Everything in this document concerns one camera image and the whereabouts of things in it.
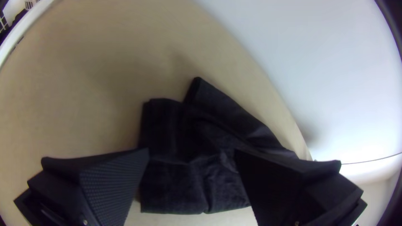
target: white wall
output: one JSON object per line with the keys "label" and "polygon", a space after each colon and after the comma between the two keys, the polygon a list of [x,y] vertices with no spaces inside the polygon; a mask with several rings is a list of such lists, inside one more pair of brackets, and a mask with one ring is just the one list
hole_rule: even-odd
{"label": "white wall", "polygon": [[402,64],[374,0],[195,1],[267,72],[313,158],[402,151]]}
{"label": "white wall", "polygon": [[387,208],[398,177],[399,172],[388,180],[359,185],[364,190],[362,198],[367,203],[367,207],[357,220],[357,224],[360,226],[377,225],[385,208]]}

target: beige surface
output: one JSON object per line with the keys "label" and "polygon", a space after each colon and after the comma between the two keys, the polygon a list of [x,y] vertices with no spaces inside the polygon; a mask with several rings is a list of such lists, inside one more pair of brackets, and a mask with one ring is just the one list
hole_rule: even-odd
{"label": "beige surface", "polygon": [[[27,225],[13,199],[43,156],[136,146],[141,104],[182,100],[194,76],[236,100],[280,142],[310,159],[291,114],[261,68],[186,0],[63,0],[27,32],[0,72],[0,214]],[[139,213],[126,225],[255,225],[250,208],[198,216]]]}

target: textured fabric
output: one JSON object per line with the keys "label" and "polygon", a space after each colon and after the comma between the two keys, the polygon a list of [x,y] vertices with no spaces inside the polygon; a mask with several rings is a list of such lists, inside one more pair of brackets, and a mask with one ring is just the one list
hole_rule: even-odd
{"label": "textured fabric", "polygon": [[137,192],[149,156],[136,149],[97,156],[42,158],[42,167],[77,183],[100,225],[123,226]]}
{"label": "textured fabric", "polygon": [[217,213],[249,206],[234,163],[236,148],[296,158],[268,127],[201,78],[183,103],[152,99],[142,112],[140,147],[151,161],[141,182],[141,211]]}
{"label": "textured fabric", "polygon": [[313,162],[250,150],[235,161],[260,226],[350,226],[366,204],[339,174],[340,161]]}

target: black towel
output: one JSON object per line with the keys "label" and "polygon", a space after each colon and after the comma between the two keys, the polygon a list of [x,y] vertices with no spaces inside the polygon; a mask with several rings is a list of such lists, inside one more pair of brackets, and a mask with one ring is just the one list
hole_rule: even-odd
{"label": "black towel", "polygon": [[270,129],[230,97],[195,78],[183,103],[152,99],[142,112],[140,147],[151,160],[140,185],[141,211],[217,213],[250,205],[235,149],[297,159]]}

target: white edge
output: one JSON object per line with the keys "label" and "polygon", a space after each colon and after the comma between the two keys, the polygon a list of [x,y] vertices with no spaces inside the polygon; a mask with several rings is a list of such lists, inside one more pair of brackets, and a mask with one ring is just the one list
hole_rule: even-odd
{"label": "white edge", "polygon": [[41,0],[30,9],[11,30],[0,46],[0,69],[30,26],[50,8],[55,0]]}

